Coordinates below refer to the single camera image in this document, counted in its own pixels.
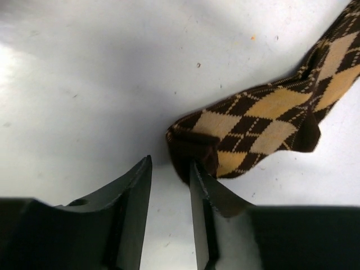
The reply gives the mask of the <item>brown argyle sock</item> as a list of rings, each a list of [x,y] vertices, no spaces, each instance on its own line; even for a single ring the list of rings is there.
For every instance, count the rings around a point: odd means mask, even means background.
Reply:
[[[174,169],[197,161],[236,178],[277,151],[312,152],[320,122],[359,77],[359,2],[351,1],[291,76],[250,88],[178,119],[166,132]]]

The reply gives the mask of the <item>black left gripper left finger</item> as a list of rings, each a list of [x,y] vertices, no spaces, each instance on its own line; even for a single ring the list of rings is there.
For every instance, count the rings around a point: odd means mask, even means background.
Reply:
[[[1,199],[2,269],[139,269],[152,178],[144,157],[68,205]]]

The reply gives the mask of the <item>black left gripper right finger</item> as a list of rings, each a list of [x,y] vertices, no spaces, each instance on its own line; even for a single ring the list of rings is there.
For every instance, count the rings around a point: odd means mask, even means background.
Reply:
[[[256,206],[196,162],[190,193],[198,269],[358,269],[359,208]]]

